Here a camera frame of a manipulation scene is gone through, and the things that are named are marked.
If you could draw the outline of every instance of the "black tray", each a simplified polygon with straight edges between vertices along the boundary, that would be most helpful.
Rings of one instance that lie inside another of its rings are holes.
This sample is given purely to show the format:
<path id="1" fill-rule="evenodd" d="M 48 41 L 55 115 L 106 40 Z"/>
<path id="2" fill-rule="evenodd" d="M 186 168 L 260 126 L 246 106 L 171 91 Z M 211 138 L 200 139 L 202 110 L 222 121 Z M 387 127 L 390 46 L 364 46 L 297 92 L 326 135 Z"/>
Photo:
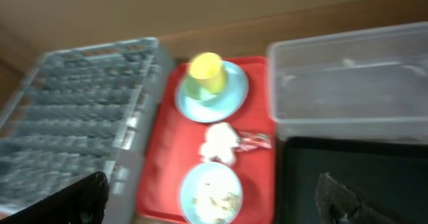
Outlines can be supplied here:
<path id="1" fill-rule="evenodd" d="M 296 137 L 279 146 L 277 159 L 276 223 L 321 223 L 322 173 L 400 223 L 428 223 L 428 145 Z"/>

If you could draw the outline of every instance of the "red candy wrapper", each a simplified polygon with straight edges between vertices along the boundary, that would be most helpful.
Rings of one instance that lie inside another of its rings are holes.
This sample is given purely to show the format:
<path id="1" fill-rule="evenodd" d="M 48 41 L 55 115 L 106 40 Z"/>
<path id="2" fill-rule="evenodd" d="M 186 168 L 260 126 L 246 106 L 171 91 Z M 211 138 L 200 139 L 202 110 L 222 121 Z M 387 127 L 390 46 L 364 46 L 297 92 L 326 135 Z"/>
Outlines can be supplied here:
<path id="1" fill-rule="evenodd" d="M 247 152 L 257 148 L 273 148 L 272 143 L 274 142 L 272 136 L 268 134 L 244 131 L 236 131 L 236 133 L 241 137 L 241 141 L 235 152 Z"/>

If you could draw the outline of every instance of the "gray dish rack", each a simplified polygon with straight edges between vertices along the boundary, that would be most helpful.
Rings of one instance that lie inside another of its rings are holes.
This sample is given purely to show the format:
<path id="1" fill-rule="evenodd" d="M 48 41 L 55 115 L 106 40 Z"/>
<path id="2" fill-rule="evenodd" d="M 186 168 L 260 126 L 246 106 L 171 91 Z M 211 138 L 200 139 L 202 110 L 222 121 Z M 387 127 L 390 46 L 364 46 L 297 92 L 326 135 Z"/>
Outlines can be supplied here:
<path id="1" fill-rule="evenodd" d="M 104 223 L 129 222 L 156 105 L 174 67 L 152 37 L 46 54 L 0 118 L 0 213 L 104 171 Z"/>

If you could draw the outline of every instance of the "yellow cup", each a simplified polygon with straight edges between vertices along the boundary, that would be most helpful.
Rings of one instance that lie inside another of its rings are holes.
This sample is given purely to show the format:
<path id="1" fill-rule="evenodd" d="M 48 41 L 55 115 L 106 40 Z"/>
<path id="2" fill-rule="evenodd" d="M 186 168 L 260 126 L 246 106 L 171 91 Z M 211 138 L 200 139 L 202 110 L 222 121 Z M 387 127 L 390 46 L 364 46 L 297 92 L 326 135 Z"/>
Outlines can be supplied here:
<path id="1" fill-rule="evenodd" d="M 227 83 L 223 60 L 216 53 L 196 55 L 187 68 L 189 75 L 211 94 L 219 94 Z"/>

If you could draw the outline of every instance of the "wooden table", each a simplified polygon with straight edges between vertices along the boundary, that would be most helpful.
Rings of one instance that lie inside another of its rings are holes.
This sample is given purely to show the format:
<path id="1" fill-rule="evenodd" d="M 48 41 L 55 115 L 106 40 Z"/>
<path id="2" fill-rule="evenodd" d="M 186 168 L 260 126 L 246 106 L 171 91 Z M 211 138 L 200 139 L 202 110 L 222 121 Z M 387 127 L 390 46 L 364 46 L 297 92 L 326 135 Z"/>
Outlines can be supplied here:
<path id="1" fill-rule="evenodd" d="M 428 21 L 428 0 L 363 0 L 164 35 L 160 42 L 177 60 L 212 51 L 225 58 L 265 55 L 275 41 Z M 165 223 L 136 217 L 134 224 Z"/>

